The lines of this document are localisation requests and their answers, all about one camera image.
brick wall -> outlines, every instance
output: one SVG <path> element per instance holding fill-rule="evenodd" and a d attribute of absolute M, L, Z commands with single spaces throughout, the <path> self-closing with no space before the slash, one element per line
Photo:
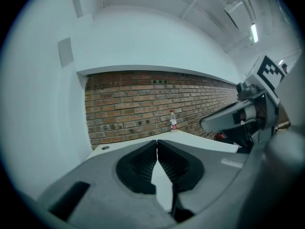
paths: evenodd
<path fill-rule="evenodd" d="M 88 76 L 85 106 L 94 149 L 170 130 L 173 109 L 181 131 L 212 138 L 199 121 L 236 100 L 234 85 L 168 72 L 126 71 Z"/>

white ceiling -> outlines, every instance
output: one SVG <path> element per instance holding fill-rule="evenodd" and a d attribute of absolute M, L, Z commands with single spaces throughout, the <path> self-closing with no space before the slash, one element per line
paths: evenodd
<path fill-rule="evenodd" d="M 219 43 L 235 61 L 241 74 L 252 64 L 247 62 L 245 55 L 255 58 L 257 54 L 266 53 L 276 62 L 284 59 L 284 62 L 293 65 L 302 45 L 296 39 L 294 29 L 285 21 L 278 0 L 250 0 L 255 13 L 253 22 L 257 26 L 258 43 L 251 40 L 250 28 L 239 31 L 224 12 L 224 7 L 234 1 L 237 0 L 98 0 L 95 4 L 99 7 L 93 9 L 92 14 L 108 6 L 131 5 L 179 17 Z"/>

bottle with red cap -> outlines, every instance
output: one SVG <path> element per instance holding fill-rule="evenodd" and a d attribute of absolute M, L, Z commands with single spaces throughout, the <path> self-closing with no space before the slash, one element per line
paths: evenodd
<path fill-rule="evenodd" d="M 173 110 L 170 111 L 170 122 L 171 122 L 171 132 L 176 132 L 177 131 L 177 120 L 176 116 L 173 113 Z"/>

air conditioning unit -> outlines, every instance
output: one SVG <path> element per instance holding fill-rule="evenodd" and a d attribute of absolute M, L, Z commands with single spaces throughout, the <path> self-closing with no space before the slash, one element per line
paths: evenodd
<path fill-rule="evenodd" d="M 236 0 L 226 6 L 224 11 L 239 31 L 248 30 L 255 20 L 255 14 L 250 0 Z"/>

plastic bottle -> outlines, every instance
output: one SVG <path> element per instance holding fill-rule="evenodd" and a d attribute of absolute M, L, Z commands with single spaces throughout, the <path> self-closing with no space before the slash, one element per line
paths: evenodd
<path fill-rule="evenodd" d="M 173 110 L 171 110 L 170 122 L 171 122 L 171 132 L 177 132 L 177 121 L 176 121 L 176 116 L 173 113 Z"/>

